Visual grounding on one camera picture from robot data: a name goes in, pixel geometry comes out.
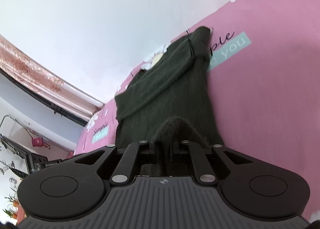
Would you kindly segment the black electronic device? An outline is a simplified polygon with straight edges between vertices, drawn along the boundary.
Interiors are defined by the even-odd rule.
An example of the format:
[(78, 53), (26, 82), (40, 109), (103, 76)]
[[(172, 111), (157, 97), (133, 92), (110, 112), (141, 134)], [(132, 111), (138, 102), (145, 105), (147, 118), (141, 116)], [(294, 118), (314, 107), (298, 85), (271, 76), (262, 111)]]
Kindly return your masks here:
[(34, 153), (26, 154), (24, 159), (27, 166), (28, 174), (57, 165), (62, 162), (61, 159), (49, 161), (47, 157)]

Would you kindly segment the dark green knit sweater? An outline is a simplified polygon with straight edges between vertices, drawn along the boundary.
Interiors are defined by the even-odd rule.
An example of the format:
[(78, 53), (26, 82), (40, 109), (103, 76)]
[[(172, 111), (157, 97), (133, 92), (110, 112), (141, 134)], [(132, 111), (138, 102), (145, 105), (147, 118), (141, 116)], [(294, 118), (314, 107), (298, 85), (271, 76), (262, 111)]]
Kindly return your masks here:
[(211, 36), (199, 27), (177, 39), (115, 98), (118, 148), (142, 140), (155, 148), (157, 163), (142, 165), (142, 175), (168, 176), (171, 148), (180, 141), (205, 149), (223, 143), (208, 94)]

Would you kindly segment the pink floral bed sheet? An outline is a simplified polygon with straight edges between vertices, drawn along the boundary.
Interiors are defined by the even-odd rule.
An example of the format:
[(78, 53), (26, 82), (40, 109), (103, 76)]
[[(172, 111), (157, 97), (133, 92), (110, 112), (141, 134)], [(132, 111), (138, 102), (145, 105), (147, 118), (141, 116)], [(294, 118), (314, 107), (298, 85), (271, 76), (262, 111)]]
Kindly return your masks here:
[(210, 100), (225, 145), (289, 169), (319, 219), (319, 0), (230, 0), (214, 31)]

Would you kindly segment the pink hanging ornament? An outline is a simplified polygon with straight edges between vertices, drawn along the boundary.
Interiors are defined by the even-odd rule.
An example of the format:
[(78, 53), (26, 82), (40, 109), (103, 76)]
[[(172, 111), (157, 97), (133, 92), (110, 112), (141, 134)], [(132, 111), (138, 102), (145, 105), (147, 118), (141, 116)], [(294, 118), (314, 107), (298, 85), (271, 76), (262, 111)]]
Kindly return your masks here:
[(45, 147), (47, 149), (50, 149), (50, 145), (47, 142), (45, 142), (45, 140), (42, 137), (33, 137), (33, 135), (29, 133), (27, 129), (25, 131), (31, 137), (31, 144), (33, 147)]

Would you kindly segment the pink patterned curtain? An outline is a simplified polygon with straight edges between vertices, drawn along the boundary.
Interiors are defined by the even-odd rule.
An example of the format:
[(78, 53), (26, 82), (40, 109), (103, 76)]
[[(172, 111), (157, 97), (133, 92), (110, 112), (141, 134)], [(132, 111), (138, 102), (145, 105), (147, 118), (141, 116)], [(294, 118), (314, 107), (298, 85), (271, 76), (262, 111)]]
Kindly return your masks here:
[(58, 107), (88, 121), (103, 102), (72, 86), (1, 37), (1, 70)]

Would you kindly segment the black window frame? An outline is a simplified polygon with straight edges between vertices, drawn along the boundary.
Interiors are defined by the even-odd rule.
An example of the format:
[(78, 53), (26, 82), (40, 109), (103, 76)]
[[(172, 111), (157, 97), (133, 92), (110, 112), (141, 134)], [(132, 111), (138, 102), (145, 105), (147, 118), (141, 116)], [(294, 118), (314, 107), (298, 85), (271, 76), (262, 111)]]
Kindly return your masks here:
[(49, 100), (47, 100), (47, 99), (43, 98), (42, 96), (36, 94), (35, 92), (31, 91), (30, 89), (28, 89), (27, 87), (25, 87), (24, 85), (22, 85), (18, 81), (16, 81), (14, 78), (9, 76), (7, 73), (5, 73), (4, 70), (1, 70), (1, 75), (4, 76), (8, 81), (13, 83), (20, 90), (22, 90), (23, 92), (25, 92), (26, 94), (31, 96), (33, 99), (37, 100), (41, 104), (43, 104), (46, 107), (48, 107), (49, 109), (51, 109), (54, 112), (54, 114), (58, 113), (62, 117), (65, 117), (65, 118), (75, 122), (76, 124), (81, 125), (82, 127), (86, 126), (86, 124), (87, 124), (86, 120), (83, 120), (82, 118), (80, 118), (80, 117), (74, 115), (73, 113), (65, 110), (64, 108), (58, 106), (57, 104), (52, 103)]

